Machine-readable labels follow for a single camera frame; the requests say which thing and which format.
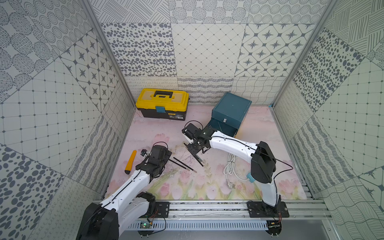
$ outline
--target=wavy line pattern tile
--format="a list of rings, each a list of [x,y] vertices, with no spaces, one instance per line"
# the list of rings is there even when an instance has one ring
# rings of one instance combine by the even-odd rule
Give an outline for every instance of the wavy line pattern tile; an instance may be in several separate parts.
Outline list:
[[[233,77],[244,27],[172,23],[177,76]]]
[[[101,114],[59,58],[0,108],[0,141],[63,174]]]
[[[121,72],[127,76],[176,76],[171,25],[103,24]]]
[[[40,30],[18,6],[0,3],[0,102],[57,57]]]
[[[381,0],[340,0],[325,27],[367,55],[384,37],[383,15]]]
[[[362,59],[359,52],[324,28],[293,81],[316,112]]]
[[[232,88],[233,78],[177,78],[179,90],[189,93],[189,104],[215,105]]]
[[[167,0],[91,0],[100,23],[169,23]]]
[[[359,176],[361,183],[375,200],[379,209],[384,212],[384,166],[371,170]]]
[[[117,82],[116,89],[107,102],[102,115],[120,139],[125,138],[134,110],[134,103],[128,98],[128,94],[121,83]]]
[[[125,77],[125,81],[132,93],[135,101],[139,98],[139,95],[143,88],[157,88],[178,90],[177,77]]]
[[[28,239],[75,239],[85,208],[101,195],[68,177]]]
[[[274,110],[288,140],[291,140],[313,115],[312,110],[292,81],[288,83]]]
[[[252,104],[271,104],[284,81],[284,77],[235,77],[231,93],[251,100]]]
[[[313,28],[314,24],[247,24],[235,76],[288,76]]]
[[[384,166],[384,71],[365,58],[316,112],[356,173]]]
[[[247,23],[252,0],[168,0],[171,23]]]
[[[2,237],[27,239],[43,218],[64,175],[2,144],[0,151]]]
[[[344,239],[382,239],[384,214],[355,177],[321,191]]]
[[[104,187],[108,184],[108,176],[113,171],[120,146],[121,140],[101,115],[67,177],[96,192],[106,189]]]
[[[250,23],[317,23],[328,0],[252,0]]]
[[[356,176],[314,115],[290,144],[315,192]]]

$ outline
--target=toolbox lid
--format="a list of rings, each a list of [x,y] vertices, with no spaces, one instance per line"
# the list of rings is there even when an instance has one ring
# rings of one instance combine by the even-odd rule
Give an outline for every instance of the toolbox lid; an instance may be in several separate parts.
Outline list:
[[[156,109],[164,107],[166,111],[185,112],[189,94],[185,91],[144,88],[136,102],[137,108]]]

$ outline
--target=chopsticks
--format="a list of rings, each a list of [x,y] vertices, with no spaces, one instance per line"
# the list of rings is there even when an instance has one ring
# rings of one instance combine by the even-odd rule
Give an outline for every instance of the chopsticks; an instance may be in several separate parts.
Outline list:
[[[171,162],[173,162],[174,164],[176,164],[176,165],[179,165],[180,167],[182,167],[182,168],[184,168],[184,169],[187,169],[188,171],[189,171],[189,169],[188,168],[186,168],[186,167],[184,167],[184,166],[181,166],[180,164],[178,164],[177,162],[175,162],[175,161],[172,161],[172,160],[170,160],[170,159],[168,159],[169,161],[171,161]]]
[[[192,171],[194,171],[194,172],[196,172],[195,170],[193,170],[190,166],[188,166],[187,164],[185,164],[185,163],[183,163],[182,161],[180,161],[179,159],[177,159],[177,158],[175,158],[175,157],[173,157],[177,162],[179,162],[179,163],[181,163],[181,164],[183,164],[184,166],[186,166],[187,168],[189,168],[190,170],[192,170]]]

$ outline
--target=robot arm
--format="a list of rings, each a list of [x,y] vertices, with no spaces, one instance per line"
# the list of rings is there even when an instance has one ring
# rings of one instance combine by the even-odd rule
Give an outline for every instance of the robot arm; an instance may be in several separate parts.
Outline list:
[[[261,183],[263,202],[276,208],[281,201],[273,179],[276,171],[276,160],[265,142],[259,144],[238,140],[206,126],[203,130],[192,123],[182,130],[189,141],[187,148],[191,154],[197,154],[204,148],[216,148],[236,155],[251,164],[251,176]]]
[[[150,154],[116,192],[100,204],[91,203],[86,208],[76,239],[118,239],[134,220],[143,215],[152,216],[155,213],[155,197],[140,191],[161,175],[171,154],[166,147],[154,145]]]

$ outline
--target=yellow toolbox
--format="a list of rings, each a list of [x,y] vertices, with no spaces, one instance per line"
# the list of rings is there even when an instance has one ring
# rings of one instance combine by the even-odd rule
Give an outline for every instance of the yellow toolbox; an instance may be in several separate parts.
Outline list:
[[[144,88],[136,107],[146,118],[185,120],[189,94],[184,91]]]

